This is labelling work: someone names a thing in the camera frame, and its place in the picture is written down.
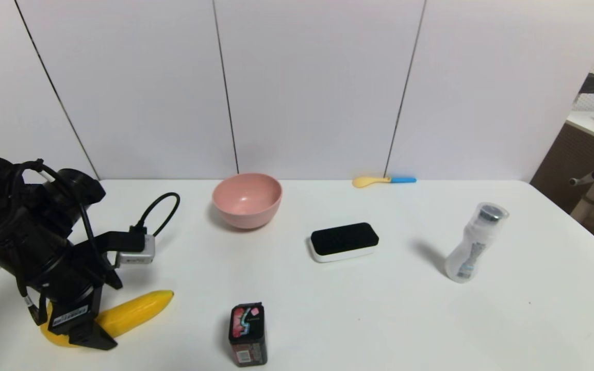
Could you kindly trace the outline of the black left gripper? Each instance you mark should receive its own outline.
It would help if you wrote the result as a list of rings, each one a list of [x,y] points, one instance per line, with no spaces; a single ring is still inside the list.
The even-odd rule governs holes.
[[[61,262],[47,277],[47,296],[52,303],[48,329],[69,334],[78,347],[109,351],[118,343],[97,322],[101,310],[104,270],[96,262]]]

